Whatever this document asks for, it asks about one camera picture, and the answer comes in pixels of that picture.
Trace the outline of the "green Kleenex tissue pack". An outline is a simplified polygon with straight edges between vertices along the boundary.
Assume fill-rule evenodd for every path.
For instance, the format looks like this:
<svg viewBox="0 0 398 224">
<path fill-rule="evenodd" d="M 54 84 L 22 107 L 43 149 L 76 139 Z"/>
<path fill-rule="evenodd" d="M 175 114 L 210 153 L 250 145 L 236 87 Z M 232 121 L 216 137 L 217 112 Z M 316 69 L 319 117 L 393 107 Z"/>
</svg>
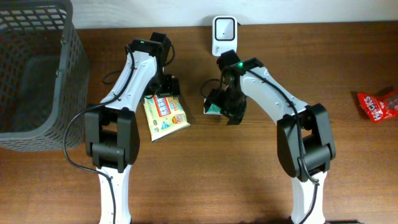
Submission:
<svg viewBox="0 0 398 224">
<path fill-rule="evenodd" d="M 206 111 L 205 108 L 203 109 L 203 114 L 221 116 L 220 111 L 221 111 L 221 108 L 212 103 L 210 105 L 210 107 L 208 108 L 208 111 Z"/>
</svg>

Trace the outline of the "yellow snack bag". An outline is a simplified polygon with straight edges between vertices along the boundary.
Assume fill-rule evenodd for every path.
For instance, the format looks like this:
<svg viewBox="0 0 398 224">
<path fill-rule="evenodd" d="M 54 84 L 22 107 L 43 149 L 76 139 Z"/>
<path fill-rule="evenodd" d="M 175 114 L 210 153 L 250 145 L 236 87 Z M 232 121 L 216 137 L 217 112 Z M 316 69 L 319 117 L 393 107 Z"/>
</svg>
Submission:
<svg viewBox="0 0 398 224">
<path fill-rule="evenodd" d="M 152 142 L 190 126 L 178 97 L 145 97 L 144 110 Z"/>
</svg>

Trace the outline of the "red Hacks candy bag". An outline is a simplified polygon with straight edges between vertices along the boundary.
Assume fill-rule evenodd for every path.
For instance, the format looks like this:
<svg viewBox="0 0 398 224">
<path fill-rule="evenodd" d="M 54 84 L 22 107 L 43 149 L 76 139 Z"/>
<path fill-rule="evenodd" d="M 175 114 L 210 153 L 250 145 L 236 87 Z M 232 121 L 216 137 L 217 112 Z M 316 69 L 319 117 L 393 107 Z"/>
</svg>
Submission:
<svg viewBox="0 0 398 224">
<path fill-rule="evenodd" d="M 374 123 L 397 117 L 397 90 L 384 96 L 358 93 L 361 108 Z"/>
</svg>

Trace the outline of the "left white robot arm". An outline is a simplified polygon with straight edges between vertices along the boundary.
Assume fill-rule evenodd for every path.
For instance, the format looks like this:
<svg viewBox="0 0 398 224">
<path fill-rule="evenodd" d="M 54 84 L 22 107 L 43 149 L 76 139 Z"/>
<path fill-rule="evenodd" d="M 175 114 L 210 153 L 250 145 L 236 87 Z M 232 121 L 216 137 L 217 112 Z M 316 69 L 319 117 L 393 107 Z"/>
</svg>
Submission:
<svg viewBox="0 0 398 224">
<path fill-rule="evenodd" d="M 135 39 L 126 46 L 126 63 L 111 91 L 84 114 L 86 154 L 98 174 L 101 223 L 131 223 L 129 173 L 140 147 L 136 110 L 144 97 L 179 96 L 178 78 L 164 72 L 174 52 L 166 34 Z"/>
</svg>

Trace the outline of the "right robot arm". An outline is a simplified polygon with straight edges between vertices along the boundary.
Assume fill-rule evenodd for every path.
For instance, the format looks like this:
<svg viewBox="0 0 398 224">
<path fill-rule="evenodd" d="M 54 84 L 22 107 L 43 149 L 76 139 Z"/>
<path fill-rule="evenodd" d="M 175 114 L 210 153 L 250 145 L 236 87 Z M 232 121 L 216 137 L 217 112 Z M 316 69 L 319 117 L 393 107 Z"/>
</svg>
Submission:
<svg viewBox="0 0 398 224">
<path fill-rule="evenodd" d="M 216 63 L 220 84 L 205 96 L 204 110 L 217 106 L 229 125 L 239 125 L 247 99 L 254 100 L 276 125 L 277 157 L 292 181 L 290 222 L 325 223 L 323 186 L 336 157 L 326 108 L 320 103 L 309 105 L 289 93 L 256 57 L 241 60 L 229 50 Z"/>
</svg>

